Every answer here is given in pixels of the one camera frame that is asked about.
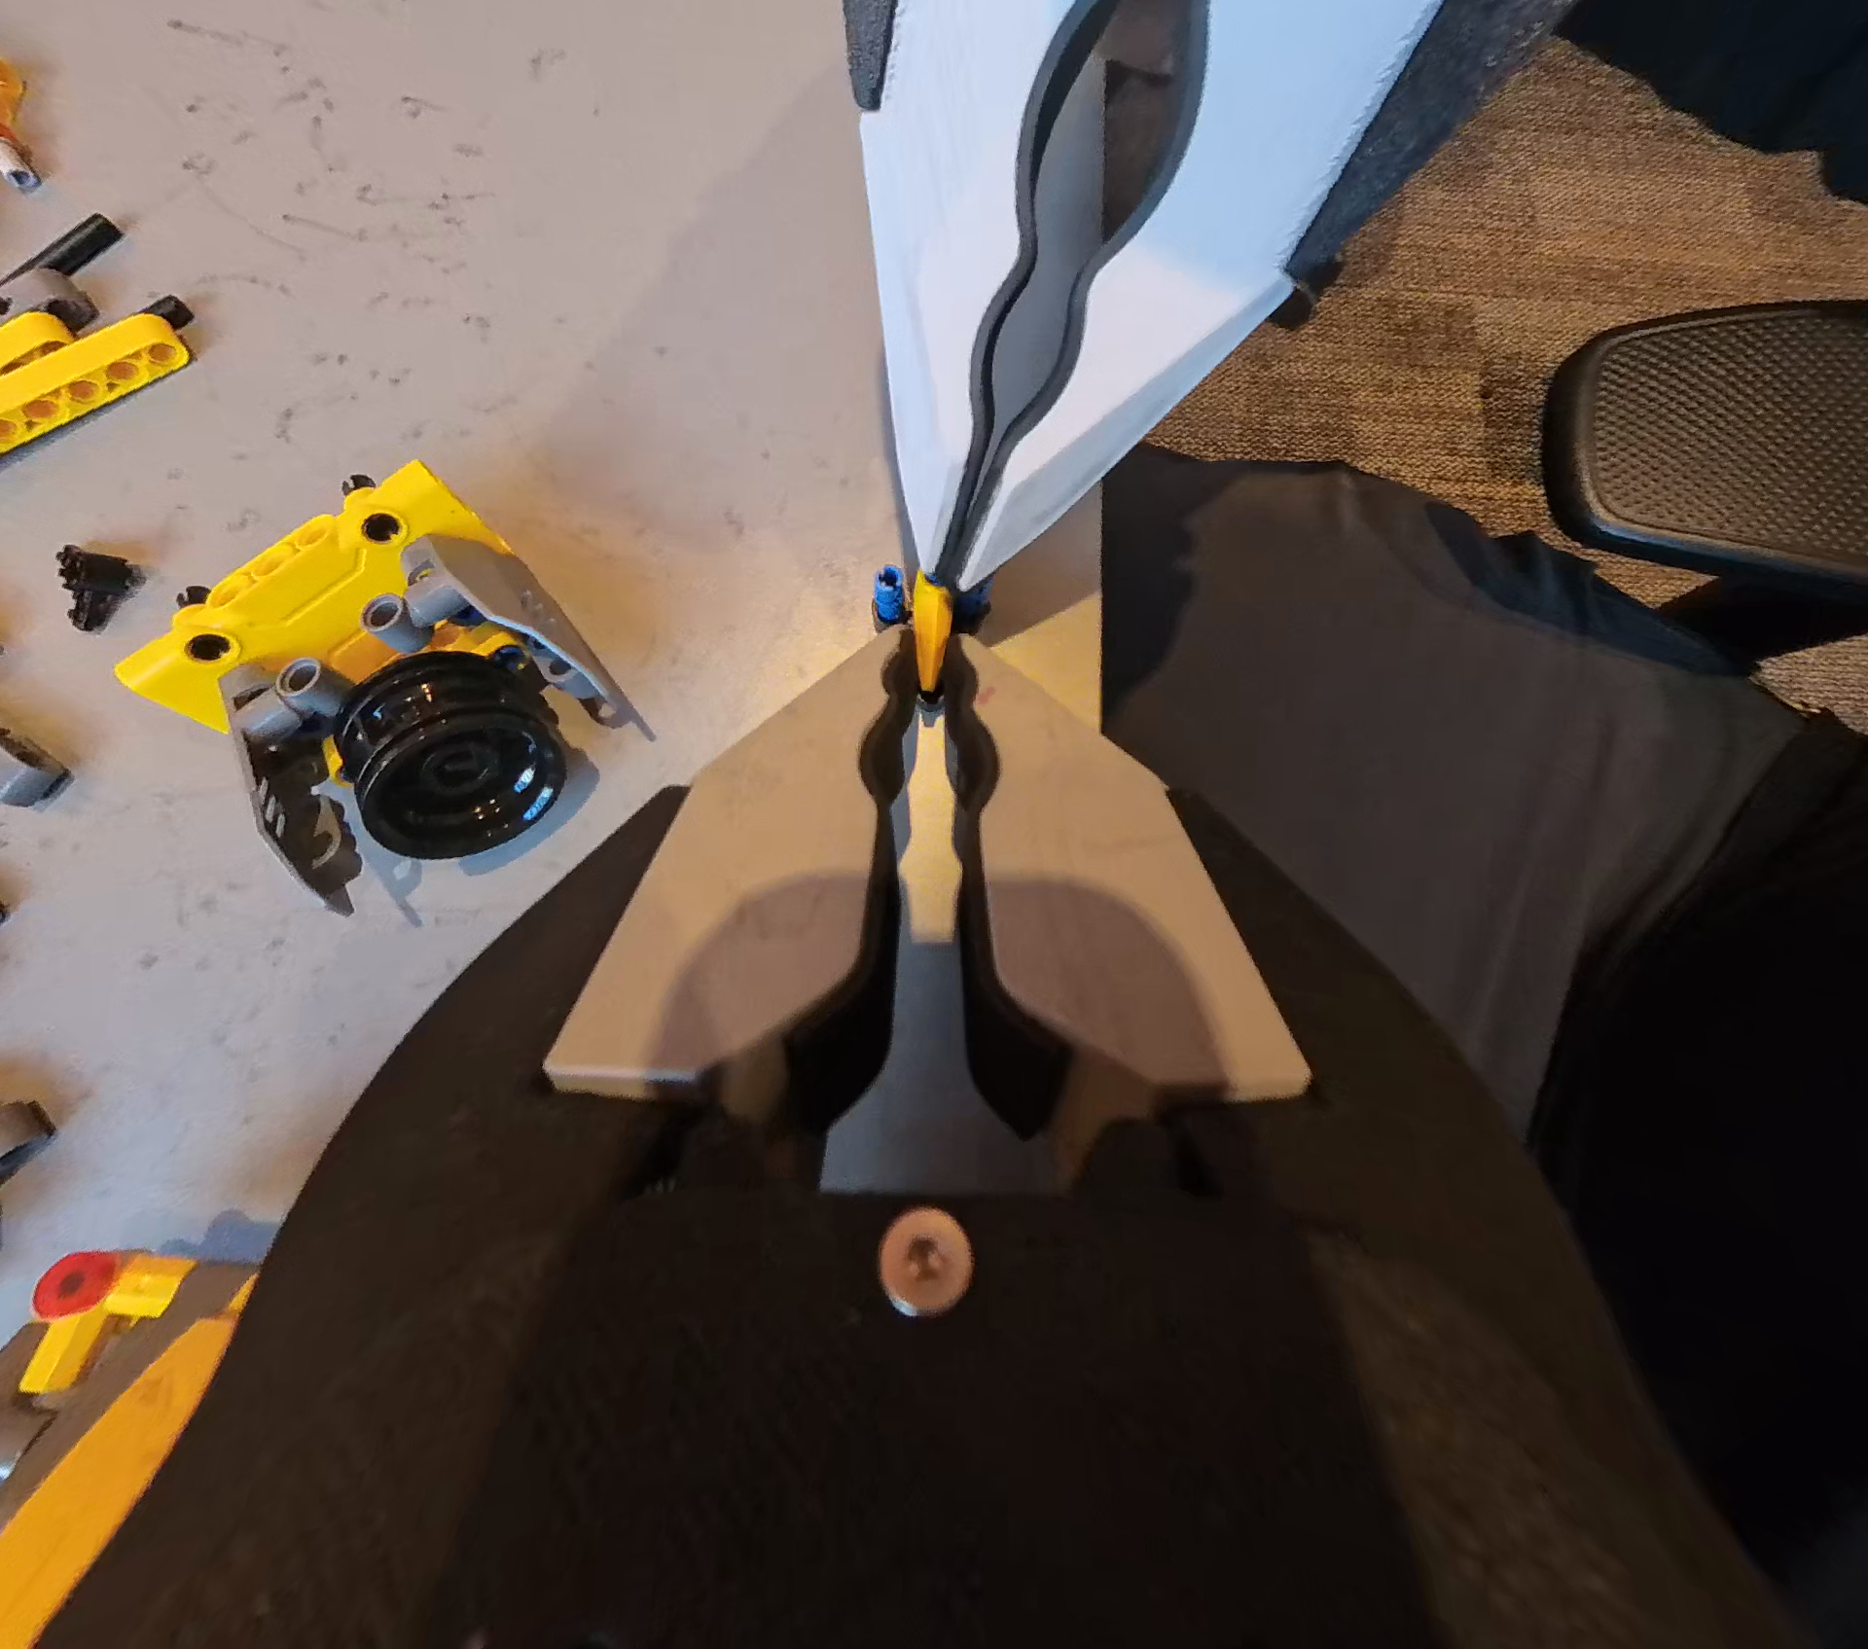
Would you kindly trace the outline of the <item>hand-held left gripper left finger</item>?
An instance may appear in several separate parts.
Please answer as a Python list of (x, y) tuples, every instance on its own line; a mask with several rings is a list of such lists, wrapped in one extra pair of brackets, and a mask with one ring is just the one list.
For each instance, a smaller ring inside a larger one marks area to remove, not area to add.
[(890, 1050), (915, 643), (876, 634), (691, 781), (543, 1071), (561, 1093), (843, 1114)]

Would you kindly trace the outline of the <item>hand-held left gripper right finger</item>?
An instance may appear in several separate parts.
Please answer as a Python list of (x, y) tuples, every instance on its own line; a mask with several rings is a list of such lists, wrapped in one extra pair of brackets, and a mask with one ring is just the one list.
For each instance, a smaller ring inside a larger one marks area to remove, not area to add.
[(1292, 1100), (1312, 1065), (1168, 785), (973, 638), (946, 655), (966, 1056), (1020, 1137)]

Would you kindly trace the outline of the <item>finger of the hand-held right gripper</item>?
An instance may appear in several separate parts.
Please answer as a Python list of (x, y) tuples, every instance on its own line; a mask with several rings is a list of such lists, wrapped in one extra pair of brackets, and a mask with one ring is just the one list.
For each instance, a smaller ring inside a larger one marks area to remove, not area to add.
[(1180, 116), (1086, 262), (1057, 361), (946, 538), (977, 587), (1296, 293), (1292, 264), (1446, 0), (1189, 0)]
[(1043, 153), (1113, 0), (894, 0), (858, 122), (899, 492), (923, 571), (964, 579), (993, 361), (1039, 262)]

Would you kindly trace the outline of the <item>yellow wedge piece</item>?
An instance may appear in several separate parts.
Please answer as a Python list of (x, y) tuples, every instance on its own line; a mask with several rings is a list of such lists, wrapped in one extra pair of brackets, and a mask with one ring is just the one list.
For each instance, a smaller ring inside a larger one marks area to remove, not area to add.
[(946, 657), (956, 630), (956, 593), (919, 571), (909, 608), (917, 696), (923, 704), (934, 706), (944, 692)]

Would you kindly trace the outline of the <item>yellow grey wheel assembly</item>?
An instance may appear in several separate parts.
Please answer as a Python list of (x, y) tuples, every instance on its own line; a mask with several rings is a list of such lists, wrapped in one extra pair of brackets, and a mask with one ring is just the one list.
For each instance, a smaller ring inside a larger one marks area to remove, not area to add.
[(543, 824), (572, 776), (561, 706), (639, 719), (543, 577), (421, 461), (347, 480), (115, 675), (232, 745), (269, 853), (339, 916), (362, 842), (446, 863)]

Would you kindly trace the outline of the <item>small black connector piece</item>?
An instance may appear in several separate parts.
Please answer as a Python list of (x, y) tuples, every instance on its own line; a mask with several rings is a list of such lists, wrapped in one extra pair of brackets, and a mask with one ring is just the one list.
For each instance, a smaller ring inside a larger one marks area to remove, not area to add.
[(68, 622), (82, 634), (105, 630), (123, 603), (146, 581), (135, 562), (72, 542), (59, 548), (57, 569), (59, 585), (68, 597)]

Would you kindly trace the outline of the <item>yellow toy brick car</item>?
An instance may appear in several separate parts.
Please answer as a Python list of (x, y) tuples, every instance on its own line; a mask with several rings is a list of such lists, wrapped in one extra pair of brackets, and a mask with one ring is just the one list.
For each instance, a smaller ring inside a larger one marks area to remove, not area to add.
[(175, 1448), (257, 1264), (84, 1248), (2, 1349), (2, 1643), (35, 1645)]

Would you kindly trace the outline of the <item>pile of yellow beams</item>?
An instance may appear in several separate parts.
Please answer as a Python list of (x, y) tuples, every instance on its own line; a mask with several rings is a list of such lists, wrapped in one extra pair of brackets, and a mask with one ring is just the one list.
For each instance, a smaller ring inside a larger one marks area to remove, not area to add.
[(2, 326), (2, 455), (8, 459), (193, 361), (183, 328), (195, 311), (175, 295), (78, 332), (49, 307)]

